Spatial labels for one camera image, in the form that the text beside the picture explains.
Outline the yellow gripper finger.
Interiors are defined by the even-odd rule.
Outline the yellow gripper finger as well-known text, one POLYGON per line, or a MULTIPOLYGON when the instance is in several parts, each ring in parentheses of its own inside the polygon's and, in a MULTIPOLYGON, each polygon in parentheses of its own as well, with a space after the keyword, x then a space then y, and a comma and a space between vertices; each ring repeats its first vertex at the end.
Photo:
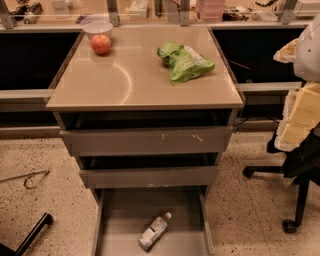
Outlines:
POLYGON ((298 39, 294 39, 278 50, 273 59, 280 63, 294 63, 295 62, 295 50, 298 39))
POLYGON ((285 99, 283 119, 276 131, 274 146, 293 151, 320 122, 320 84, 307 82, 298 91, 290 90, 285 99))

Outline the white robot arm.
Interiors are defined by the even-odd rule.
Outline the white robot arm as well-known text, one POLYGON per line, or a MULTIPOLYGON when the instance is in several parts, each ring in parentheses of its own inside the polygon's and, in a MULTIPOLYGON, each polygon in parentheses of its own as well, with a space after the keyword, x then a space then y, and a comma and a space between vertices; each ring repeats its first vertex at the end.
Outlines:
POLYGON ((294 74, 305 81, 298 91, 290 90, 287 94, 283 119, 276 131, 275 148, 290 152, 320 123, 320 14, 273 59, 292 63, 294 74))

